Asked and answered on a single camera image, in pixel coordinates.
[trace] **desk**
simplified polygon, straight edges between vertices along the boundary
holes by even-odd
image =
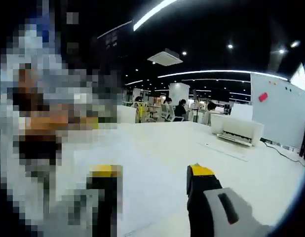
[[[88,140],[86,137],[93,143],[80,144]],[[297,154],[278,149],[292,159],[300,159]],[[247,161],[228,153],[246,157]],[[174,237],[178,236],[178,226],[173,222],[180,223],[183,233],[190,231],[186,169],[194,163],[212,169],[222,186],[231,187],[249,202],[254,218],[265,225],[276,225],[305,174],[299,163],[287,160],[262,142],[256,147],[240,147],[217,139],[210,127],[199,123],[124,123],[111,130],[69,133],[63,165],[57,170],[56,194],[60,197],[77,184],[81,187],[90,165],[121,164],[122,232],[150,237],[165,236],[167,229],[167,236]]]

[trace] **cable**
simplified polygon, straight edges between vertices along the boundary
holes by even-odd
[[[264,143],[267,147],[270,147],[270,148],[272,148],[272,149],[275,149],[281,156],[284,156],[285,158],[287,158],[287,159],[289,159],[290,161],[293,161],[293,162],[295,162],[295,163],[299,162],[302,166],[305,167],[305,165],[303,165],[299,160],[293,160],[293,159],[287,157],[286,155],[283,155],[281,152],[278,151],[277,148],[268,146],[266,142],[263,142],[263,143]]]

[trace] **black ceiling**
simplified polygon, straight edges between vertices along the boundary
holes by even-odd
[[[65,11],[79,12],[79,25],[66,25],[61,32],[64,42],[79,42],[79,67],[92,64],[96,68],[98,64],[109,62],[119,69],[122,85],[143,80],[130,87],[149,90],[167,89],[174,81],[212,78],[239,82],[191,80],[184,83],[192,89],[226,87],[235,93],[245,90],[250,94],[250,84],[242,82],[250,80],[247,74],[157,77],[214,69],[258,71],[290,78],[305,61],[305,1],[177,0],[134,32],[133,25],[160,2],[162,0],[77,0],[64,5],[60,1],[55,8],[56,27],[59,12],[62,15]],[[117,33],[117,46],[103,50],[106,45],[102,38],[96,37],[128,21],[133,22]],[[300,40],[301,44],[291,48],[295,40]],[[179,53],[183,63],[164,67],[147,60],[165,48]],[[278,51],[282,48],[287,51],[280,55]],[[62,51],[68,55],[64,44]],[[181,54],[183,51],[187,52],[186,56]]]

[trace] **white table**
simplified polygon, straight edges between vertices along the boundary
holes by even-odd
[[[292,159],[300,157],[278,148]],[[193,122],[118,124],[116,129],[72,132],[58,169],[58,197],[80,184],[90,165],[123,165],[122,232],[128,236],[189,236],[186,170],[212,169],[253,208],[261,224],[276,225],[300,188],[305,168],[262,142],[256,147],[218,140]]]

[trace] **white pillar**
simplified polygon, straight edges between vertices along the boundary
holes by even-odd
[[[183,83],[171,83],[169,85],[169,97],[172,99],[173,105],[178,105],[179,101],[185,99],[188,102],[189,99],[189,85]]]
[[[137,96],[141,96],[141,90],[139,88],[133,89],[133,102],[135,101]]]

